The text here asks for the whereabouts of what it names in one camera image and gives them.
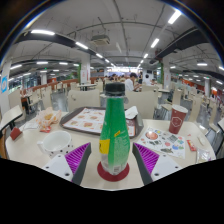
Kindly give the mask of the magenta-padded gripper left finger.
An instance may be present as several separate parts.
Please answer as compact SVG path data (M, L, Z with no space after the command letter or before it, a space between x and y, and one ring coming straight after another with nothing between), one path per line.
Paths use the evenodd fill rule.
M90 154L91 144L86 143L66 155L56 155L42 169L76 185L80 185Z

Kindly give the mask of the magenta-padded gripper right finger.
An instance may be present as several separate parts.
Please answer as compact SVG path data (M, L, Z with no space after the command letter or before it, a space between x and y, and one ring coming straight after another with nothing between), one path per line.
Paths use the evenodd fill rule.
M149 148L134 143L132 152L138 164L144 185L152 183L163 177L182 169L170 156L159 155Z

